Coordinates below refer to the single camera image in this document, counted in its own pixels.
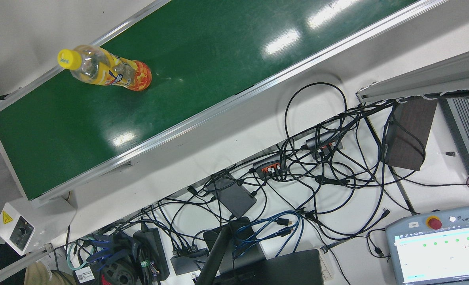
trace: warning sticker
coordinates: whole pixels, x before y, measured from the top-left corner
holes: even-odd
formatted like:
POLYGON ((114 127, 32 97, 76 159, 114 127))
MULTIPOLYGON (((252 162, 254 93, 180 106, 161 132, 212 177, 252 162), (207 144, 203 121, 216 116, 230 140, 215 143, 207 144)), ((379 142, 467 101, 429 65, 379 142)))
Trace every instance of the warning sticker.
POLYGON ((8 222, 11 222, 12 221, 12 218, 10 215, 8 215, 8 213, 6 213, 5 211, 2 211, 2 220, 4 222, 4 225, 7 224, 8 222))

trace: label sticker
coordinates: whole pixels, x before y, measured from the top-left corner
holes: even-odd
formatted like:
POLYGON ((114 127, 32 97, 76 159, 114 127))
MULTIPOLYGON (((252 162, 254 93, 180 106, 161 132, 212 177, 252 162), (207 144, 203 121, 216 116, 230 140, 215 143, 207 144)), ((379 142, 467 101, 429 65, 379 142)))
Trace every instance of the label sticker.
POLYGON ((93 273, 90 269, 90 266, 78 269, 77 271, 75 271, 75 273, 79 283, 84 283, 95 279, 95 277, 93 277, 93 273))
POLYGON ((4 222, 4 225, 7 224, 8 222, 12 222, 11 216, 8 215, 8 213, 6 213, 5 211, 2 211, 2 220, 4 222))

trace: plastic bottle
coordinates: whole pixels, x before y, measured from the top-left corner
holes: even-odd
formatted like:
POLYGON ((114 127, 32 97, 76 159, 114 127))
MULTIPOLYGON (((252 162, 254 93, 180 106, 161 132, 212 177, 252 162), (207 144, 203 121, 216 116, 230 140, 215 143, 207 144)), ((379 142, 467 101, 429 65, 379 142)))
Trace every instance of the plastic bottle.
POLYGON ((80 45, 74 50, 63 49, 57 61, 61 67, 70 70, 75 78, 90 84, 119 85, 142 91, 152 81, 152 74, 146 64, 115 56, 101 47, 80 45))

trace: red emergency stop button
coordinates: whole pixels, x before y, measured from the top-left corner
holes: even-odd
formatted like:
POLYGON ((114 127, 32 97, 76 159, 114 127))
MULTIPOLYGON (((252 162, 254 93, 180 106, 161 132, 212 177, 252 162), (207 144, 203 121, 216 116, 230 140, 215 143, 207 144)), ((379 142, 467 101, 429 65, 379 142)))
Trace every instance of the red emergency stop button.
POLYGON ((439 230, 442 227, 442 222, 437 217, 428 218, 426 224, 434 230, 439 230))

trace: barcode label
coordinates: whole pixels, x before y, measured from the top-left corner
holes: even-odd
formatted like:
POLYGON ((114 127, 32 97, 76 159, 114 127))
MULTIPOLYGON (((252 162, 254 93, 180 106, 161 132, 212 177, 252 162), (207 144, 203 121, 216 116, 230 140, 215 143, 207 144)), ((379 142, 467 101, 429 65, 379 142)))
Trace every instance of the barcode label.
POLYGON ((90 280, 94 280, 95 277, 93 277, 92 270, 90 269, 90 266, 81 268, 77 271, 75 271, 76 277, 78 278, 79 283, 84 283, 90 280))

